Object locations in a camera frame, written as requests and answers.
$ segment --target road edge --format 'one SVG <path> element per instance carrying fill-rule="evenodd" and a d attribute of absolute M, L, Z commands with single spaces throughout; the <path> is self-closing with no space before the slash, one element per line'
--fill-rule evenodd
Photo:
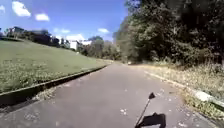
<path fill-rule="evenodd" d="M 15 91 L 5 92 L 0 94 L 0 108 L 13 106 L 22 102 L 25 102 L 32 97 L 34 97 L 39 92 L 42 92 L 46 89 L 58 86 L 59 84 L 68 82 L 73 79 L 77 79 L 79 77 L 85 76 L 89 73 L 98 71 L 100 69 L 103 69 L 107 67 L 108 65 L 99 66 L 96 68 L 91 68 L 87 70 L 80 71 L 78 73 L 75 73 L 73 75 L 61 77 L 55 80 L 51 80 L 45 83 L 37 84 L 35 86 L 21 88 Z"/>

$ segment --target tree foliage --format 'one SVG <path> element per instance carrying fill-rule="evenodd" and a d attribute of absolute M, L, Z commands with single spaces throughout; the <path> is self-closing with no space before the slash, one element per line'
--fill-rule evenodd
<path fill-rule="evenodd" d="M 90 57 L 119 60 L 120 53 L 117 47 L 110 41 L 104 41 L 100 36 L 89 38 L 92 41 L 90 45 L 79 45 L 78 51 Z"/>
<path fill-rule="evenodd" d="M 129 15 L 114 33 L 122 58 L 183 65 L 224 60 L 224 1 L 172 2 L 127 0 Z"/>

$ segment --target grassy slope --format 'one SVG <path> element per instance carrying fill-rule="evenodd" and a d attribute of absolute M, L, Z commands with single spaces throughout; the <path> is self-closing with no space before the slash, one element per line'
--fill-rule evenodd
<path fill-rule="evenodd" d="M 0 41 L 0 93 L 104 64 L 65 49 Z"/>
<path fill-rule="evenodd" d="M 208 66 L 198 66 L 186 70 L 169 68 L 168 66 L 144 65 L 148 71 L 170 80 L 205 91 L 216 98 L 224 98 L 224 78 L 221 73 L 210 72 Z"/>

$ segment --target grass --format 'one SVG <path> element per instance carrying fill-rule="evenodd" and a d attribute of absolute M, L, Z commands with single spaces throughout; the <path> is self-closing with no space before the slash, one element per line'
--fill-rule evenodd
<path fill-rule="evenodd" d="M 206 117 L 213 120 L 223 120 L 224 112 L 217 109 L 216 106 L 210 102 L 203 102 L 199 99 L 192 97 L 190 93 L 187 93 L 186 90 L 183 91 L 182 96 L 184 98 L 184 102 L 195 111 L 205 115 Z"/>
<path fill-rule="evenodd" d="M 148 71 L 189 87 L 204 91 L 220 100 L 224 100 L 224 74 L 215 72 L 215 65 L 200 65 L 184 70 L 173 65 L 141 65 Z"/>
<path fill-rule="evenodd" d="M 0 93 L 105 65 L 73 51 L 29 41 L 0 41 Z"/>

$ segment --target building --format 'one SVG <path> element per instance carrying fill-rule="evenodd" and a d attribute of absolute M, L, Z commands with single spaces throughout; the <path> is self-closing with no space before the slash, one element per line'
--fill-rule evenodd
<path fill-rule="evenodd" d="M 13 27 L 11 28 L 11 32 L 12 32 L 12 35 L 15 37 L 15 38 L 18 38 L 25 30 L 23 28 L 20 28 L 20 27 Z"/>

